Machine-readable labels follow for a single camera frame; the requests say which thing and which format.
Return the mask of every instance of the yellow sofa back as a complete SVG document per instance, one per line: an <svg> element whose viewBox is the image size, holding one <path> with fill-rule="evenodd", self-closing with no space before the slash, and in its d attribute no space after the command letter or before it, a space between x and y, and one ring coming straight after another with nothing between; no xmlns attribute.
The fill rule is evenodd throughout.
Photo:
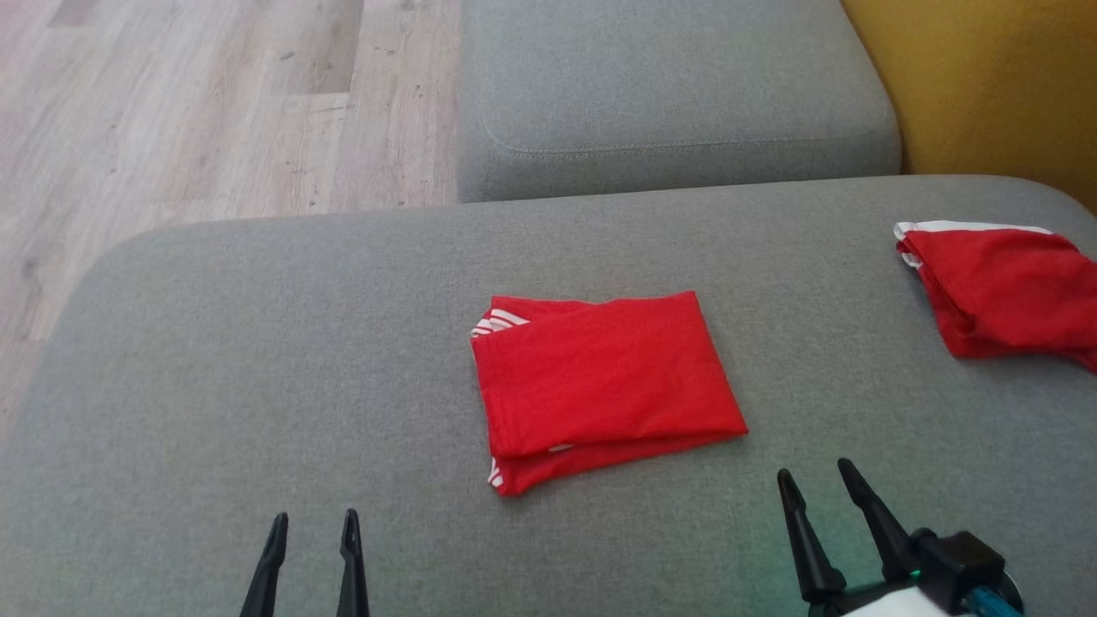
<svg viewBox="0 0 1097 617"><path fill-rule="evenodd" d="M1097 0L842 0L904 171L997 173L1097 214Z"/></svg>

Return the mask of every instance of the gray ottoman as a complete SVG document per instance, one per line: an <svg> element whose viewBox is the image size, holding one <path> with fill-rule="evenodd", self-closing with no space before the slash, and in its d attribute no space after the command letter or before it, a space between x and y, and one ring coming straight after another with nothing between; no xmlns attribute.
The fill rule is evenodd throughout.
<svg viewBox="0 0 1097 617"><path fill-rule="evenodd" d="M897 173L838 0L464 2L462 201Z"/></svg>
<svg viewBox="0 0 1097 617"><path fill-rule="evenodd" d="M1000 550L1031 615L1097 605L1097 378L960 361L898 220L1097 220L1002 178L602 195L155 233L76 291L0 457L0 615L238 613L289 511L281 615L335 614L343 509L377 617L803 615L790 467L850 584L879 575L835 468L908 529ZM468 329L493 293L695 289L749 436L517 500L489 459Z"/></svg>

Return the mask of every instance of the red fabric with white stripes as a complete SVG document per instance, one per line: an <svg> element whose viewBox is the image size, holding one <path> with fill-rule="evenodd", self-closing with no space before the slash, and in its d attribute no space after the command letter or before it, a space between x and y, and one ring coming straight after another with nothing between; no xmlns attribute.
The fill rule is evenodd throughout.
<svg viewBox="0 0 1097 617"><path fill-rule="evenodd" d="M502 495L747 433L693 292L496 296L472 334Z"/></svg>
<svg viewBox="0 0 1097 617"><path fill-rule="evenodd" d="M1097 372L1097 263L1038 227L900 223L953 356L1055 354Z"/></svg>

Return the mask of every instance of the wooden floor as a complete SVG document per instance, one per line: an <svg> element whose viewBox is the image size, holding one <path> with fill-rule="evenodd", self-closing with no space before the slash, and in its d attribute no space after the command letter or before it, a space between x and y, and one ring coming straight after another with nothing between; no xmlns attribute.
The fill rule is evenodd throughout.
<svg viewBox="0 0 1097 617"><path fill-rule="evenodd" d="M457 1L0 0L0 438L122 240L453 203Z"/></svg>

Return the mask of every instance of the yellow cushion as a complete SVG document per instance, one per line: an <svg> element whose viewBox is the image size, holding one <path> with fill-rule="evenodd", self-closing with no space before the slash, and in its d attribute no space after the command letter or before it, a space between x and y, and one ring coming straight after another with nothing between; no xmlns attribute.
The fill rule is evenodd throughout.
<svg viewBox="0 0 1097 617"><path fill-rule="evenodd" d="M1028 178L1097 214L1097 1L842 1L905 171Z"/></svg>

